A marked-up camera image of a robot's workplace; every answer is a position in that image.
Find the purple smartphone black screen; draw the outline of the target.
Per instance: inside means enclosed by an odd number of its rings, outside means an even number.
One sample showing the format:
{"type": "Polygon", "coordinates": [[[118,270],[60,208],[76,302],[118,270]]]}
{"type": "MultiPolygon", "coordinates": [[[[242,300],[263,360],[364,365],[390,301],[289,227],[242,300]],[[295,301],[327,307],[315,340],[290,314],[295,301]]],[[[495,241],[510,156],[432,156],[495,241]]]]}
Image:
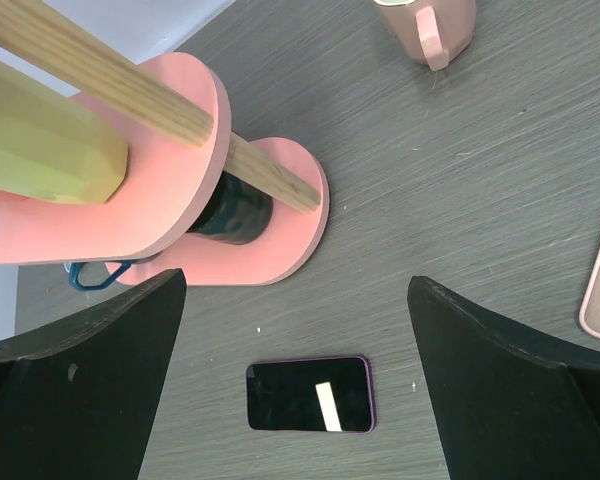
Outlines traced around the purple smartphone black screen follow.
{"type": "Polygon", "coordinates": [[[362,355],[255,362],[245,383],[253,430],[368,433],[377,423],[371,363],[362,355]]]}

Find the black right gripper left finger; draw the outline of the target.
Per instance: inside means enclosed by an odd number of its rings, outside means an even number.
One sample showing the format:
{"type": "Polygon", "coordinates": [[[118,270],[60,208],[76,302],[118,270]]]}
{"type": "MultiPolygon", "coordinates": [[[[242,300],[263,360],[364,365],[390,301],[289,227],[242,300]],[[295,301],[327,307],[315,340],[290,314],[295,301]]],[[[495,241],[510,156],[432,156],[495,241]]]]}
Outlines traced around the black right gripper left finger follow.
{"type": "Polygon", "coordinates": [[[186,297],[164,271],[0,341],[0,479],[135,479],[186,297]]]}

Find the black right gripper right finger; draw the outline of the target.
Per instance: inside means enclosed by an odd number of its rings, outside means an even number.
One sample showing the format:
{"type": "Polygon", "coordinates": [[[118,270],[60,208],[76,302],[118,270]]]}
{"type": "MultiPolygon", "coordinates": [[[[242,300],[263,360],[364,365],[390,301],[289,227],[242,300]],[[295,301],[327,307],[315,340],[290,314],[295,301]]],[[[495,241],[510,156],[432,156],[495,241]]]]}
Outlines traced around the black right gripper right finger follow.
{"type": "Polygon", "coordinates": [[[424,277],[407,303],[453,479],[600,479],[600,352],[424,277]]]}

